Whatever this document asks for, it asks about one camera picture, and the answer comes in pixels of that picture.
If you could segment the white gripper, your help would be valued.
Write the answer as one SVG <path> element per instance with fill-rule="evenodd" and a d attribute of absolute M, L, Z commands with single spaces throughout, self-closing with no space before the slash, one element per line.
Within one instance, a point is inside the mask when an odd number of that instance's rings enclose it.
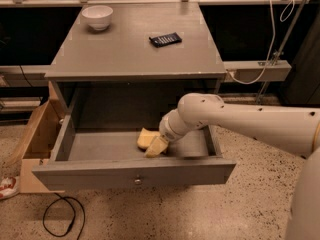
<path fill-rule="evenodd" d="M 147 150 L 145 156 L 154 158 L 166 151 L 169 142 L 175 142 L 186 136 L 189 132 L 202 129 L 206 124 L 198 121 L 195 124 L 185 122 L 177 109 L 171 110 L 164 115 L 159 123 L 160 136 L 155 136 Z"/>

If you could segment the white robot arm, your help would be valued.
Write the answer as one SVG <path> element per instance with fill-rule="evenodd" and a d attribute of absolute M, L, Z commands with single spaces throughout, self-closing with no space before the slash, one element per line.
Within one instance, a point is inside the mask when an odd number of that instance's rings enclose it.
<path fill-rule="evenodd" d="M 320 240 L 320 109 L 239 105 L 218 95 L 190 93 L 164 115 L 160 135 L 145 154 L 155 157 L 171 142 L 215 125 L 306 158 L 294 191 L 285 240 Z"/>

